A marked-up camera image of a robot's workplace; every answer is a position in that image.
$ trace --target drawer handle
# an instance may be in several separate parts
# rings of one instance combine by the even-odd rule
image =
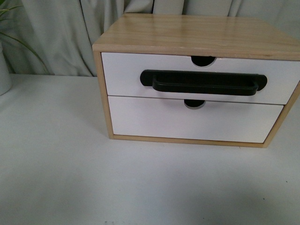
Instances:
[[[259,74],[144,70],[144,86],[162,92],[251,96],[263,89],[267,77]]]

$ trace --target bottom drawer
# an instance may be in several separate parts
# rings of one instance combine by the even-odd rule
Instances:
[[[207,101],[189,109],[180,99],[109,96],[115,135],[263,143],[282,105]]]

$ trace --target wooden top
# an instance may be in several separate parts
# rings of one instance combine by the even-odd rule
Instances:
[[[300,41],[246,17],[124,14],[94,51],[300,60]]]

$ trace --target wooden frame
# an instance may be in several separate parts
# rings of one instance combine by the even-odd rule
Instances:
[[[206,37],[209,37],[210,34],[206,34],[206,37],[200,35],[200,39],[202,38],[202,40],[206,41],[205,45],[208,47],[203,45],[199,40],[195,41],[193,39],[188,39],[190,35],[197,37],[197,34],[199,34],[199,31],[193,33],[192,29],[186,31],[184,37],[180,35],[180,32],[182,32],[180,29],[175,30],[173,35],[164,37],[162,35],[163,30],[160,27],[160,24],[164,25],[162,27],[171,26],[173,28],[173,23],[175,22],[172,20],[184,24],[187,22],[194,23],[195,26],[202,24],[202,26],[206,28],[213,23],[215,27],[211,32],[220,32],[220,34],[216,35],[217,38],[211,38],[210,40],[205,39]],[[139,27],[136,23],[143,23],[145,28]],[[241,39],[241,37],[245,36],[245,33],[248,38],[246,41]],[[113,133],[101,58],[102,52],[213,55],[230,58],[298,61],[300,60],[300,42],[285,33],[278,31],[267,23],[253,18],[127,14],[121,17],[100,37],[99,40],[95,42],[93,51],[108,136],[111,139],[266,148],[300,94],[300,83],[298,83],[289,101],[284,105],[283,110],[264,143],[116,135]]]

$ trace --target gray curtain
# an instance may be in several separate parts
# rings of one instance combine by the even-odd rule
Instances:
[[[28,43],[52,75],[96,76],[92,43],[123,13],[257,17],[300,39],[299,0],[7,0],[1,30]],[[37,58],[0,36],[11,71],[44,74]]]

